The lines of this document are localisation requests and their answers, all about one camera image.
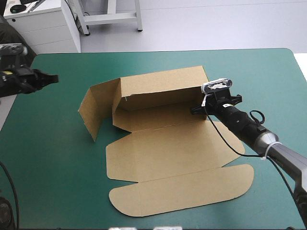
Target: white zip tie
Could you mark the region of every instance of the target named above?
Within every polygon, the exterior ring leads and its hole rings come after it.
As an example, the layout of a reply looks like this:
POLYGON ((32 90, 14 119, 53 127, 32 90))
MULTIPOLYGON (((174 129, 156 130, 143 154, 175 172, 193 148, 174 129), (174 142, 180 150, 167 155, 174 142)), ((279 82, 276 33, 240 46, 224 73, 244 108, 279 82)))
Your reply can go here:
POLYGON ((269 144, 269 146, 267 147, 267 150, 265 150, 264 157, 261 157, 261 160, 266 160, 267 159, 267 155, 268 155, 270 147, 272 147, 275 144, 281 144, 281 143, 279 141, 275 141, 275 142, 272 142, 271 144, 269 144))

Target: cardboard panel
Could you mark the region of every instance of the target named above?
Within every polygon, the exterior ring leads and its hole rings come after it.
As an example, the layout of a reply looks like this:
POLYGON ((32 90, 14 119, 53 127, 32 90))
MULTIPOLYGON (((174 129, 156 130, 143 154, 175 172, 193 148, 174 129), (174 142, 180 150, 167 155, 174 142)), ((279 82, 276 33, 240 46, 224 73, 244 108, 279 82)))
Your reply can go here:
POLYGON ((78 112, 81 115, 84 124, 92 138, 96 140, 97 133, 103 118, 91 89, 86 92, 78 112))
MULTIPOLYGON (((222 135, 237 151, 244 147, 221 122, 222 135)), ((144 182, 222 167, 238 155, 221 140, 209 121, 133 132, 106 147, 110 179, 144 182)))
POLYGON ((121 78, 122 97, 199 87, 208 82, 202 66, 173 69, 121 78))
POLYGON ((205 116, 190 113, 190 108, 195 105, 197 103, 190 101, 133 111, 117 108, 113 114, 113 125, 129 132, 135 132, 203 121, 205 116))
POLYGON ((112 103, 118 84, 120 79, 114 79, 91 87, 103 118, 112 116, 112 103))
POLYGON ((234 199, 253 178, 253 168, 243 164, 115 188, 109 198, 118 211, 144 217, 234 199))
POLYGON ((102 120, 112 116, 112 102, 119 79, 104 82, 90 87, 78 112, 84 124, 96 140, 102 120))
POLYGON ((118 107, 127 111, 157 107, 167 104, 175 104, 179 102, 195 101, 200 104, 203 99, 200 87, 173 90, 166 92, 153 92, 134 94, 121 99, 118 107))

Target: white table leg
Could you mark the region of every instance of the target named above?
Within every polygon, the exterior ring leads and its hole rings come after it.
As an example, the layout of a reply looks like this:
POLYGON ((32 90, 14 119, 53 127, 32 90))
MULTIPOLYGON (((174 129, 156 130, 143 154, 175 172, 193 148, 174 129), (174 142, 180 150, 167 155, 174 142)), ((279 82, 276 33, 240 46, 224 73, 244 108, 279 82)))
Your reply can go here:
POLYGON ((78 18, 79 18, 79 21, 80 21, 80 25, 81 25, 81 28, 83 30, 83 33, 85 35, 88 35, 89 34, 89 31, 86 27, 86 24, 85 24, 85 21, 84 21, 84 10, 83 10, 83 6, 82 6, 82 3, 80 0, 73 0, 73 4, 76 8, 76 13, 78 15, 78 18))
POLYGON ((138 22, 138 31, 143 31, 140 0, 135 0, 136 20, 138 22))
POLYGON ((107 1, 107 13, 108 14, 116 13, 116 0, 107 1))

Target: white cabinet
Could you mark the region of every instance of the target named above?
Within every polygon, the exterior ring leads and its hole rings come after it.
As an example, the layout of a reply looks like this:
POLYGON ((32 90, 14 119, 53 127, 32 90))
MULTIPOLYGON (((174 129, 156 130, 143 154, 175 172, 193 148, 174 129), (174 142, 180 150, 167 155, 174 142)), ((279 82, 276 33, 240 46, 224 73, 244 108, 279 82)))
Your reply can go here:
POLYGON ((81 51, 78 29, 64 0, 46 0, 33 12, 17 14, 12 14, 10 7, 20 1, 8 1, 8 4, 4 18, 37 54, 81 51))

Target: white label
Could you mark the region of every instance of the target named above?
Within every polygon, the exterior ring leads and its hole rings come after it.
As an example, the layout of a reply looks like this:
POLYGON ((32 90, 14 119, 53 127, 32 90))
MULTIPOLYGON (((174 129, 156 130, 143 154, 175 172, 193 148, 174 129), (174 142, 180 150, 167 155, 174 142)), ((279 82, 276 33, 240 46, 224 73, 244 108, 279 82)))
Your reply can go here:
POLYGON ((233 105, 232 104, 223 104, 224 108, 227 108, 227 107, 230 107, 230 106, 233 106, 233 105))

